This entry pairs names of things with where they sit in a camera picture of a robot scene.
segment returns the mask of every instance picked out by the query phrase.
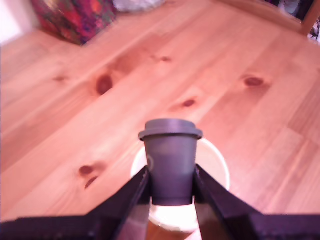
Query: wood grain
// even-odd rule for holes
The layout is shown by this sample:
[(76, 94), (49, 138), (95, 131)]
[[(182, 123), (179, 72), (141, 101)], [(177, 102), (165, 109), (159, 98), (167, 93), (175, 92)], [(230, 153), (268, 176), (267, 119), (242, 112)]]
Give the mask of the wood grain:
[[(154, 118), (195, 122), (259, 210), (320, 212), (320, 48), (297, 33), (176, 0), (83, 47), (35, 30), (1, 53), (3, 220), (95, 208), (130, 179)], [(198, 237), (150, 224), (147, 238)]]

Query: cup lid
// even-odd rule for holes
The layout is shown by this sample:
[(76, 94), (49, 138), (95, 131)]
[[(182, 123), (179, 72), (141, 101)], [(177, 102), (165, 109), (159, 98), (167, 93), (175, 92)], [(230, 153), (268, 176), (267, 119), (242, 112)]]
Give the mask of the cup lid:
[(166, 134), (194, 135), (198, 139), (203, 137), (203, 132), (197, 129), (196, 125), (191, 121), (177, 118), (160, 118), (148, 121), (145, 124), (145, 130), (139, 133), (139, 139), (143, 141), (147, 136)]

